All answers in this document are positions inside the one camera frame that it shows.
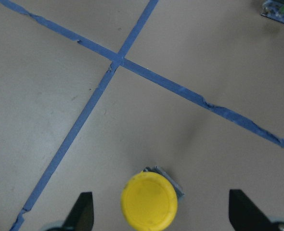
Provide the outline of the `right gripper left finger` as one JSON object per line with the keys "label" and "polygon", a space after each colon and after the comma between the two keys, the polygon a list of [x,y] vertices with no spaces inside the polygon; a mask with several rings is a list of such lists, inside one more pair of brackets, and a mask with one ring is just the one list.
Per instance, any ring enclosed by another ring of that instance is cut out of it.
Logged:
{"label": "right gripper left finger", "polygon": [[92,192],[82,192],[64,221],[63,231],[91,231],[94,225]]}

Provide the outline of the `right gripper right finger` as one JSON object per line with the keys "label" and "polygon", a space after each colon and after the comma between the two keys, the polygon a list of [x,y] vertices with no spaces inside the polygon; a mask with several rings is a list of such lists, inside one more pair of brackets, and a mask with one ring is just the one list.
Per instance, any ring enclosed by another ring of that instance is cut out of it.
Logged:
{"label": "right gripper right finger", "polygon": [[240,189],[229,191],[229,221],[235,231],[279,230]]}

